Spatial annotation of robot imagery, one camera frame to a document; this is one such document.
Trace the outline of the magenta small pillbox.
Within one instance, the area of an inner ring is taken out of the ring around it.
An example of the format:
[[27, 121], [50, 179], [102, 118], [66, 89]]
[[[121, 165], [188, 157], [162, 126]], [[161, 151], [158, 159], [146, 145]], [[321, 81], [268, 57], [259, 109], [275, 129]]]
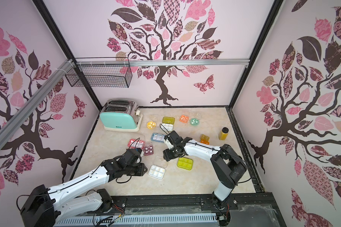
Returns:
[[144, 156], [149, 156], [154, 154], [153, 144], [151, 142], [146, 142], [143, 146]]

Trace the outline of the green lid white pillbox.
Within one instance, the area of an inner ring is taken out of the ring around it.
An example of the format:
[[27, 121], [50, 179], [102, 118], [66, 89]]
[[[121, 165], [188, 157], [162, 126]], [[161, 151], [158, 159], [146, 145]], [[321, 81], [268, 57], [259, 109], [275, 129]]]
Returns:
[[177, 167], [185, 170], [191, 170], [193, 167], [193, 160], [188, 158], [179, 158], [177, 161]]

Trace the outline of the yellow small pillbox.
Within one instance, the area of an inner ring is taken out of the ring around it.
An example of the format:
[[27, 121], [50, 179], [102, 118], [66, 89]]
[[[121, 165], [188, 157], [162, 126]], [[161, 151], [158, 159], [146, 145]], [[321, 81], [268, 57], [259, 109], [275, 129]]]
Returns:
[[200, 139], [203, 140], [203, 141], [209, 141], [210, 137], [207, 136], [207, 135], [201, 134], [200, 135]]

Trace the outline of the clear white pillbox front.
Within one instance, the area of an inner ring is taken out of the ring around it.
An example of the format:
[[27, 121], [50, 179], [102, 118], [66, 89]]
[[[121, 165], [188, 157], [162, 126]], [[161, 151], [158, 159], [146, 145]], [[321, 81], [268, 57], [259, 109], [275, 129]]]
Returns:
[[168, 162], [161, 156], [155, 156], [150, 164], [148, 175], [154, 179], [163, 180], [168, 167]]

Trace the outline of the orange small pillbox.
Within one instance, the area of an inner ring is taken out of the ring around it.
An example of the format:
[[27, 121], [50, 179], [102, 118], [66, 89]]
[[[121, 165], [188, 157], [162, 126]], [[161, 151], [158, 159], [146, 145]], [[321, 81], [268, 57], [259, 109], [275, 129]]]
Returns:
[[208, 141], [205, 141], [205, 140], [201, 140], [200, 143], [203, 143], [203, 144], [206, 144], [206, 145], [209, 145], [209, 142]]

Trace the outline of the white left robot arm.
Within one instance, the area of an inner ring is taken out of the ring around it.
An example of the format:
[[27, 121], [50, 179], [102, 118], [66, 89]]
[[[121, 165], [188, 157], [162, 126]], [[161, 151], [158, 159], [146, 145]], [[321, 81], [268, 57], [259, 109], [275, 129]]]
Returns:
[[141, 154], [140, 148], [130, 148], [123, 155], [104, 160], [94, 170], [71, 181], [49, 188], [43, 184], [37, 186], [20, 209], [24, 226], [52, 227], [88, 211], [108, 212], [114, 202], [107, 190], [85, 193], [122, 176], [143, 176], [147, 167], [141, 162]]

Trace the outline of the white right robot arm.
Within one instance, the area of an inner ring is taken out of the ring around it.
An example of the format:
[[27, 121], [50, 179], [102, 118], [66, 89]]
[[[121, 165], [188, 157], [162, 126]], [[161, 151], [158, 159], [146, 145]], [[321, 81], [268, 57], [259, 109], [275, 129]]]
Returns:
[[229, 197], [248, 170], [246, 162], [228, 144], [210, 146], [190, 137], [182, 138], [175, 131], [165, 135], [164, 143], [167, 149], [163, 151], [163, 158], [167, 162], [184, 156], [194, 156], [212, 164], [219, 180], [213, 192], [218, 201], [225, 201]]

